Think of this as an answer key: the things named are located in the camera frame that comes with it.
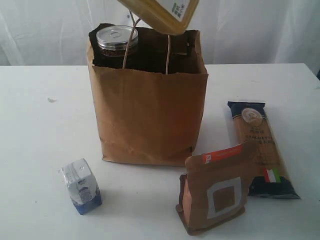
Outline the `brown paper shopping bag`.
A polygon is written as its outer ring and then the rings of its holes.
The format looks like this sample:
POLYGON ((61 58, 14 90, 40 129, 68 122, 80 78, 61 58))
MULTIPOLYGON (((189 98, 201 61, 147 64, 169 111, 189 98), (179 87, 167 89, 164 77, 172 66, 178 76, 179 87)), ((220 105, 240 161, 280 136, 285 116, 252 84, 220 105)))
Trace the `brown paper shopping bag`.
POLYGON ((89 34, 87 63, 107 162, 182 167, 196 148, 208 72, 201 33, 167 36, 138 27, 138 49, 124 57, 101 53, 89 34))

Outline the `dark can with pull-tab lid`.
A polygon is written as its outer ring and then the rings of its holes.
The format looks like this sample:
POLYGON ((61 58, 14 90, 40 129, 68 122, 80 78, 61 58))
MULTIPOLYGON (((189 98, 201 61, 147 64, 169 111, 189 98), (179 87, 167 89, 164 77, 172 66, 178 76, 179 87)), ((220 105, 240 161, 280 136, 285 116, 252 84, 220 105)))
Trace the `dark can with pull-tab lid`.
POLYGON ((96 33, 97 48, 94 64, 99 67, 121 69, 123 62, 128 69, 137 65, 139 33, 127 25, 106 26, 96 33))

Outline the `yellow grain bottle white cap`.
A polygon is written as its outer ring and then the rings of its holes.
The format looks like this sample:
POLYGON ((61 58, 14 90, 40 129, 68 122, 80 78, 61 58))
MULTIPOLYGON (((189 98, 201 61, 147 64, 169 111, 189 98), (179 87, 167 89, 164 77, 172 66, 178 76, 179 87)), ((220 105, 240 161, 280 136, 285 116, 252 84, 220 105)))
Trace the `yellow grain bottle white cap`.
POLYGON ((155 31, 178 36, 188 28, 199 0, 118 0, 155 31))

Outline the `brown kraft stand-up pouch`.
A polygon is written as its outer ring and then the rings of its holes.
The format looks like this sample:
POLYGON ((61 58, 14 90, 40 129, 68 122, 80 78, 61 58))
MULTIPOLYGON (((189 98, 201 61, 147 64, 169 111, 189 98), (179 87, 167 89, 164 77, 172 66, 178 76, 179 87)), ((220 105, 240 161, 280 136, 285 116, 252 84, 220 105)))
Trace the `brown kraft stand-up pouch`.
POLYGON ((245 212, 257 152, 257 143, 247 141, 185 160, 186 172, 179 178, 175 209, 189 235, 215 228, 245 212))

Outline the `small white blue carton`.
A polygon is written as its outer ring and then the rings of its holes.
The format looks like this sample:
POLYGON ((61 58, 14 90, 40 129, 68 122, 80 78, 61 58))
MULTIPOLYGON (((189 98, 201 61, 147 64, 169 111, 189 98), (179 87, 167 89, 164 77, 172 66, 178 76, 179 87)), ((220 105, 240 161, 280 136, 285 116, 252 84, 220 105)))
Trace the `small white blue carton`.
POLYGON ((70 200, 80 215, 102 204, 98 182, 84 158, 65 165, 61 172, 70 200))

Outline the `spaghetti packet with Italian flag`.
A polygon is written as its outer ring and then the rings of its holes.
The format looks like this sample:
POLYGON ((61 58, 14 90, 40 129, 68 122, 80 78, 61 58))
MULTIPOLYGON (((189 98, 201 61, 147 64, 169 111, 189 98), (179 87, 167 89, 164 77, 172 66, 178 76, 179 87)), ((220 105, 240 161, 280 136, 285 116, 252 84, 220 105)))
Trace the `spaghetti packet with Italian flag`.
POLYGON ((228 101, 239 143, 257 142, 253 159, 256 174, 249 187, 249 196, 298 200, 278 151, 263 102, 228 101))

